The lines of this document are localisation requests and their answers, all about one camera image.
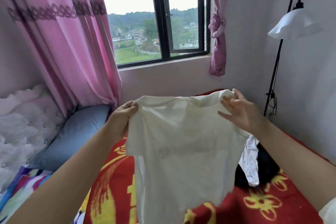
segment black window frame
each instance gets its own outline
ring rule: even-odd
[[[161,58],[120,64],[117,65],[118,68],[133,67],[133,66],[159,63],[163,61],[185,59],[195,56],[207,55],[210,53],[210,30],[208,29],[208,25],[210,24],[210,0],[198,0],[199,47],[179,48],[179,49],[173,48],[171,24],[170,24],[169,0],[153,0],[153,1],[154,1],[155,17],[157,22],[157,32],[159,36],[159,43],[161,49]],[[206,28],[206,43],[204,39],[205,28]],[[188,54],[171,56],[171,54],[174,53],[188,53]]]

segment lamp shade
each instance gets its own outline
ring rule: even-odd
[[[322,27],[303,8],[285,14],[268,35],[276,39],[295,39],[322,31]]]

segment white wall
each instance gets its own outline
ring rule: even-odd
[[[122,101],[143,95],[192,96],[237,88],[261,103],[263,48],[272,0],[229,0],[226,10],[227,66],[220,78],[208,73],[210,57],[120,70]]]
[[[29,48],[0,0],[0,98],[43,82]]]
[[[274,122],[313,150],[336,162],[336,0],[302,0],[324,32],[284,41],[275,93]],[[269,30],[289,0],[274,0]],[[279,41],[268,38],[263,92],[268,91]]]

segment window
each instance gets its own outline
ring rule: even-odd
[[[119,68],[210,49],[210,0],[104,0]]]

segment white upholstered headboard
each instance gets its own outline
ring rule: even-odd
[[[0,191],[56,136],[63,121],[44,85],[0,99]]]

